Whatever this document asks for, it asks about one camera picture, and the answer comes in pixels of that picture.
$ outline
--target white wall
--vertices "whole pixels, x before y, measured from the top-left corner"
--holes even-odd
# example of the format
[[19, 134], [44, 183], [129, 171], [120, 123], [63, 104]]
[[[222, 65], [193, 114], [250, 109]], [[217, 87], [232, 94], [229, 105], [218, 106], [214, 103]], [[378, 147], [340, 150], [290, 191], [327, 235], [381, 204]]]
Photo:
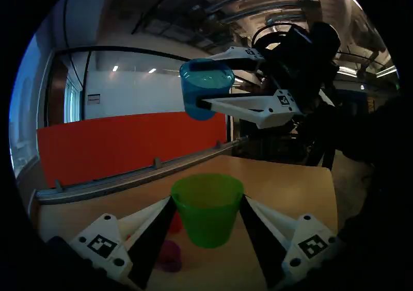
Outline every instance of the white wall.
[[[88, 94], [100, 104], [87, 105]], [[143, 72], [88, 72], [85, 119], [184, 111], [181, 79]]]

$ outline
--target window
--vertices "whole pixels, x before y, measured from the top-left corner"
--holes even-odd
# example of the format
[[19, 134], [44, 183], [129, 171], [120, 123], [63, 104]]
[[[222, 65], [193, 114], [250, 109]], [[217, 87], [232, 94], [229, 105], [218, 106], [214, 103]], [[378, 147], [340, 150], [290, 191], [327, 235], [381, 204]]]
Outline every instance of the window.
[[65, 89], [65, 123], [80, 120], [81, 92], [75, 87], [73, 81], [66, 79]]

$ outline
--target black frame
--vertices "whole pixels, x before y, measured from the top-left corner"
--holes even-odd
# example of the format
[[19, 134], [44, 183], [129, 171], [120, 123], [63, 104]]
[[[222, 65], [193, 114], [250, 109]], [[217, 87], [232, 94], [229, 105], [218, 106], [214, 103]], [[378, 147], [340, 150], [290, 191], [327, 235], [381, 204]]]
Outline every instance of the black frame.
[[[43, 21], [50, 9], [58, 0], [0, 0], [4, 29], [1, 30], [3, 53], [7, 56], [3, 66], [2, 81], [4, 84], [1, 94], [2, 125], [8, 131], [8, 114], [14, 80], [24, 55], [27, 45], [34, 32]], [[412, 96], [411, 63], [408, 58], [413, 50], [411, 32], [408, 29], [413, 26], [413, 18], [407, 17], [409, 10], [413, 9], [412, 0], [357, 0], [363, 6], [365, 13], [375, 25], [382, 36], [386, 46], [392, 55], [393, 63], [398, 69], [401, 84], [401, 93], [406, 98]], [[2, 155], [3, 169], [3, 199], [7, 206], [7, 216], [3, 220], [4, 230], [7, 230], [8, 249], [6, 249], [7, 263], [4, 277], [10, 280], [10, 285], [15, 289], [33, 289], [36, 286], [42, 290], [59, 288], [61, 290], [73, 290], [75, 288], [94, 288], [99, 290], [113, 289], [113, 285], [103, 283], [102, 276], [87, 278], [81, 271], [68, 264], [70, 255], [65, 260], [59, 259], [46, 248], [44, 242], [34, 231], [16, 187], [14, 172], [11, 166], [8, 132], [3, 133]], [[403, 185], [403, 179], [394, 178], [394, 185]]]

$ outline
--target wooden table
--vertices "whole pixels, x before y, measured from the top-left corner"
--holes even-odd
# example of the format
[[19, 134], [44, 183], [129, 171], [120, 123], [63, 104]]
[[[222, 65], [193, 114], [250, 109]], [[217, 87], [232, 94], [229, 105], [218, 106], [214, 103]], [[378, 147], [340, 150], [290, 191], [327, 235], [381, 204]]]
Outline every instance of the wooden table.
[[[333, 232], [337, 207], [331, 173], [306, 167], [218, 156], [182, 172], [109, 196], [69, 204], [43, 205], [39, 234], [70, 241], [103, 213], [118, 219], [169, 195], [172, 184], [195, 173], [223, 173], [244, 183], [245, 194], [292, 218], [312, 213]], [[148, 290], [266, 290], [264, 276], [240, 215], [229, 241], [216, 249], [193, 245], [185, 231], [168, 235], [182, 249], [183, 268], [178, 273], [154, 269]]]

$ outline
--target orange wall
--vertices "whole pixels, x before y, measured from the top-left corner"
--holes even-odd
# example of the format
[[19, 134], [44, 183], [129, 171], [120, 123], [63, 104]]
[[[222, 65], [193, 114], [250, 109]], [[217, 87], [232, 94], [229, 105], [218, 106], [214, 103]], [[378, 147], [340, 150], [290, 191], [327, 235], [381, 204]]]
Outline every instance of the orange wall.
[[185, 112], [118, 116], [37, 130], [49, 188], [72, 185], [168, 161], [226, 142], [225, 115], [206, 121]]

